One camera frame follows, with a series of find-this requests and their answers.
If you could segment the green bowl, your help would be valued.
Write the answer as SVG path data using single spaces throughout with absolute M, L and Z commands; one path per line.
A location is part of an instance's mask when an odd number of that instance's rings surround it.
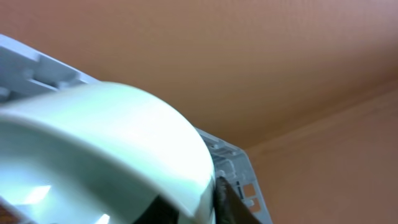
M 198 131 L 148 92 L 100 82 L 1 106 L 2 223 L 214 223 Z

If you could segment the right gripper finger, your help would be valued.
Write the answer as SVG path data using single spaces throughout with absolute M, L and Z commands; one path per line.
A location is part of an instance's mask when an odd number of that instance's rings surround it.
M 214 209 L 216 224 L 261 224 L 224 177 L 215 180 Z

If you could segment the grey dishwasher rack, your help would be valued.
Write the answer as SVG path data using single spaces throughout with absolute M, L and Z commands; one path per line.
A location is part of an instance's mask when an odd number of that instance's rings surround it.
M 8 36 L 1 36 L 2 102 L 8 103 L 98 82 L 97 79 L 28 45 Z M 226 178 L 261 223 L 271 223 L 271 216 L 248 155 L 239 147 L 201 129 L 197 133 L 210 152 L 216 175 Z

